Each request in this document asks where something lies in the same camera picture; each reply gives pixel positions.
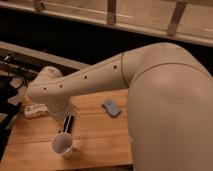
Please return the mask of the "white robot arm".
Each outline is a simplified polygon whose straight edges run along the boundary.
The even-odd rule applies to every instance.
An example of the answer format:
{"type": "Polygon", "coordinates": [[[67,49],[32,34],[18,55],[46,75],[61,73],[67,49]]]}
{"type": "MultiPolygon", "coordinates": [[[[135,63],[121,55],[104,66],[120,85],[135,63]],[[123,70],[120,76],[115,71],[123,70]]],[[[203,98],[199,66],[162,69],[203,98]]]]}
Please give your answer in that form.
{"type": "Polygon", "coordinates": [[[43,68],[27,90],[57,121],[75,95],[127,89],[134,171],[213,171],[213,76],[179,45],[155,43],[64,76],[43,68]]]}

